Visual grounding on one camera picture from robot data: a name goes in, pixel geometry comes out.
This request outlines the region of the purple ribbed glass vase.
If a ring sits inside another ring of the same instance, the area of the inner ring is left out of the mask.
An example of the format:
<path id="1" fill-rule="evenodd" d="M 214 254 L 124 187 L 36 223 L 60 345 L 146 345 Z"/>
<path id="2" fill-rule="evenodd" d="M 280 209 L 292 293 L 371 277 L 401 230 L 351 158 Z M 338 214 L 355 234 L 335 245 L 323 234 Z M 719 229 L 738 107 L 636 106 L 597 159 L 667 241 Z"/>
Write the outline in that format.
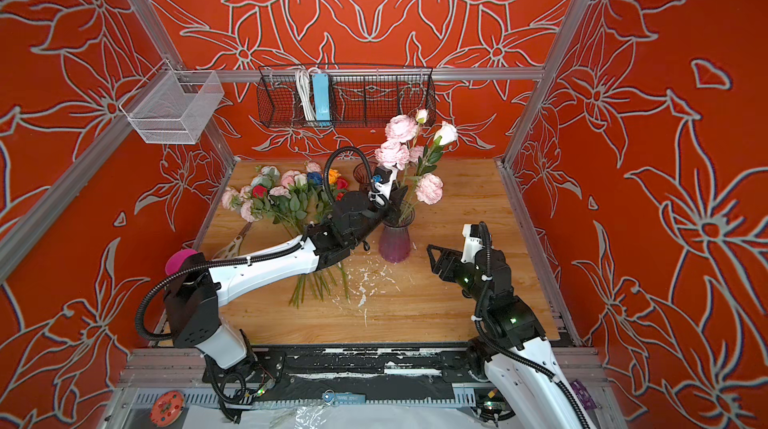
<path id="1" fill-rule="evenodd" d="M 405 261 L 411 252 L 412 244 L 409 227 L 415 219 L 411 211 L 404 219 L 394 222 L 385 220 L 379 239 L 379 254 L 387 262 L 397 264 Z"/>

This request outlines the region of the pink double rose stem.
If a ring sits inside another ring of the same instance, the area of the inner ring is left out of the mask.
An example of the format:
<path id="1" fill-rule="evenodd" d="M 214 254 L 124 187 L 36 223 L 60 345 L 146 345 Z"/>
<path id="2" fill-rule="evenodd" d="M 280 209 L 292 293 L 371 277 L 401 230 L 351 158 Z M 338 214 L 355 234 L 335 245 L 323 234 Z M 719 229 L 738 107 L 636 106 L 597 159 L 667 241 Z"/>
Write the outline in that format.
<path id="1" fill-rule="evenodd" d="M 391 118 L 385 127 L 385 141 L 375 150 L 375 160 L 378 166 L 384 165 L 398 170 L 391 194 L 396 187 L 404 186 L 400 182 L 400 175 L 409 160 L 409 155 L 408 149 L 401 146 L 401 143 L 414 136 L 416 132 L 414 120 L 421 116 L 425 119 L 425 124 L 427 115 L 425 109 L 418 110 L 416 116 L 397 115 Z"/>

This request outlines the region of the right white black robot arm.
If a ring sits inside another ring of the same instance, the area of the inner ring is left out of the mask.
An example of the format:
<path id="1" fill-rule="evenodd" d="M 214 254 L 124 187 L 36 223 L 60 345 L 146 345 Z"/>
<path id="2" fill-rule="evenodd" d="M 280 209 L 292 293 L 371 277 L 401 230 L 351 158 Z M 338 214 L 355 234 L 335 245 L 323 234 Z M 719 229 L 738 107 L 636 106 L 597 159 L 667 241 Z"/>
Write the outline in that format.
<path id="1" fill-rule="evenodd" d="M 475 409 L 482 421 L 514 419 L 524 428 L 594 428 L 564 375 L 543 325 L 516 294 L 503 251 L 485 222 L 463 227 L 461 250 L 427 246 L 430 269 L 475 302 L 478 336 L 469 342 L 470 373 L 493 385 Z"/>

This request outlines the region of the red rose stem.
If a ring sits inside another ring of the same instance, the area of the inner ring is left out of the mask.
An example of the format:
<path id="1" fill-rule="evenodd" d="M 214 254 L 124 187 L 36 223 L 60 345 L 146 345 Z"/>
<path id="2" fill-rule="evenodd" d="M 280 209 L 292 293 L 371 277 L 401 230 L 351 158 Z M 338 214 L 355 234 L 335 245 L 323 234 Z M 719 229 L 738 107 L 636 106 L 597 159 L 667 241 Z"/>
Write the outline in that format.
<path id="1" fill-rule="evenodd" d="M 337 175 L 336 179 L 335 179 L 335 190 L 334 190 L 335 200 L 337 202 L 341 201 L 343 195 L 347 192 L 348 188 L 349 188 L 348 181 L 344 177 L 342 177 L 340 175 Z M 344 299 L 345 300 L 349 300 L 349 298 L 350 298 L 350 295 L 349 295 L 349 279 L 348 279 L 348 274 L 347 274 L 346 268 L 345 268 L 343 262 L 339 262 L 337 264 L 337 266 L 338 266 L 338 270 L 340 272 L 341 279 L 342 279 L 342 288 L 343 288 Z"/>

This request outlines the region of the white pink rose stem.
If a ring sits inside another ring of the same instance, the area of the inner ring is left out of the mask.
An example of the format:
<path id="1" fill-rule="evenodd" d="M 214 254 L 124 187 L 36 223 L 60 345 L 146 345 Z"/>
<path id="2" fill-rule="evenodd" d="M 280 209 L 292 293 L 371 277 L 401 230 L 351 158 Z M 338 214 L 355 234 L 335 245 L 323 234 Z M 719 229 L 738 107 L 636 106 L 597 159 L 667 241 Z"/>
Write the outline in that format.
<path id="1" fill-rule="evenodd" d="M 436 174 L 437 165 L 449 146 L 458 139 L 456 127 L 447 121 L 443 121 L 429 137 L 424 135 L 425 119 L 418 116 L 414 122 L 414 136 L 401 143 L 408 149 L 409 160 L 400 175 L 401 184 L 408 187 L 398 219 L 400 225 L 414 219 L 419 203 L 435 205 L 443 198 L 444 182 Z"/>

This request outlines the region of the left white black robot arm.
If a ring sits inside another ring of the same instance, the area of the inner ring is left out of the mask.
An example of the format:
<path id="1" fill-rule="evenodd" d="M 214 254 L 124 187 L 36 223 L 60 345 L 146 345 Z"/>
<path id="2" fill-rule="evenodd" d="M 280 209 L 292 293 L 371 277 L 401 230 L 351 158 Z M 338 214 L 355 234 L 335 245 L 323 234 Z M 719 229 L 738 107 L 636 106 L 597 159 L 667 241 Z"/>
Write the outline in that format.
<path id="1" fill-rule="evenodd" d="M 253 290 L 342 262 L 380 224 L 400 214 L 407 192 L 406 186 L 350 191 L 329 216 L 283 244 L 232 259 L 208 260 L 200 252 L 186 256 L 140 302 L 137 333 L 148 341 L 196 348 L 224 370 L 237 366 L 250 357 L 250 345 L 223 322 L 219 309 Z"/>

